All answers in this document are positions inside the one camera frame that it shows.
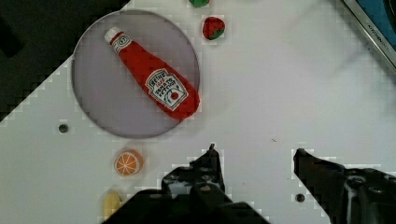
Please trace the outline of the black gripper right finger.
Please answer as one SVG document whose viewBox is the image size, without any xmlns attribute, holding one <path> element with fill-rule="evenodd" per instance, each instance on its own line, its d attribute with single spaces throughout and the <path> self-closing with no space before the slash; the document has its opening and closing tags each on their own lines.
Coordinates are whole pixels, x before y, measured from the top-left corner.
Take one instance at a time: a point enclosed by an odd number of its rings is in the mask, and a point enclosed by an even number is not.
<svg viewBox="0 0 396 224">
<path fill-rule="evenodd" d="M 294 173 L 331 224 L 396 224 L 396 182 L 374 168 L 346 168 L 302 148 L 293 156 Z"/>
</svg>

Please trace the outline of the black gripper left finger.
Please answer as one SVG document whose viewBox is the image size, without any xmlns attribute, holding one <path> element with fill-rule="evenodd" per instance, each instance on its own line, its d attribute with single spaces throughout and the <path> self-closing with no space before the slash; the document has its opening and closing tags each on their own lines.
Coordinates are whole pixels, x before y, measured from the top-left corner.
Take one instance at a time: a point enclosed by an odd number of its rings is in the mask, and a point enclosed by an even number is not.
<svg viewBox="0 0 396 224">
<path fill-rule="evenodd" d="M 209 149 L 201 157 L 165 175 L 161 183 L 162 190 L 173 198 L 189 194 L 196 185 L 214 185 L 225 191 L 220 155 L 215 150 L 215 146 L 211 143 Z"/>
</svg>

